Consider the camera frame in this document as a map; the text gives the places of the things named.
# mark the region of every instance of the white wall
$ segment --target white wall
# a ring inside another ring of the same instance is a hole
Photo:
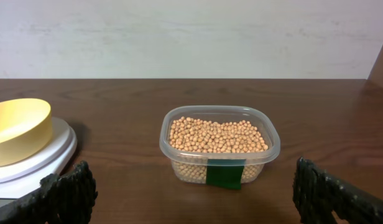
[[[0,0],[0,78],[367,78],[383,0]]]

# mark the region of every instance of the wooden table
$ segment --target wooden table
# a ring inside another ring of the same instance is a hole
[[[383,89],[365,80],[0,80],[0,101],[36,97],[72,125],[98,184],[91,223],[298,223],[300,156],[383,199]],[[281,153],[241,190],[187,184],[159,149],[184,105],[264,112]]]

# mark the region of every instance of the white base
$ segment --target white base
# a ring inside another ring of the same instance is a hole
[[[23,161],[0,167],[0,198],[20,198],[39,188],[42,178],[59,174],[66,166],[75,152],[75,132],[62,119],[52,118],[52,126],[48,146]]]

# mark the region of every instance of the container rim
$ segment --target container rim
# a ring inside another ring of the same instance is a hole
[[[267,125],[269,130],[266,130],[268,133],[270,132],[273,137],[272,147],[264,152],[248,152],[248,153],[209,153],[209,152],[187,152],[175,149],[168,143],[167,139],[167,130],[170,125],[170,118],[176,114],[179,110],[190,109],[190,110],[240,110],[240,111],[248,111],[251,115],[254,115],[262,120],[263,123]],[[246,165],[254,165],[254,164],[265,164],[274,160],[280,154],[280,137],[277,134],[272,122],[270,119],[262,112],[245,106],[216,106],[216,105],[196,105],[196,106],[181,106],[169,111],[162,123],[161,133],[160,133],[160,149],[161,151],[171,160],[184,162],[189,164],[206,164],[203,162],[197,161],[184,161],[183,157],[192,157],[195,159],[234,159],[234,160],[249,160],[246,162]]]

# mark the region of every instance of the black textured object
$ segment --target black textured object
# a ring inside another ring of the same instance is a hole
[[[87,162],[81,161],[61,177],[50,174],[40,184],[39,189],[1,207],[0,224],[89,223],[98,193]]]
[[[302,157],[293,182],[293,202],[301,223],[336,223],[332,211],[349,223],[383,224],[383,201],[320,170]]]

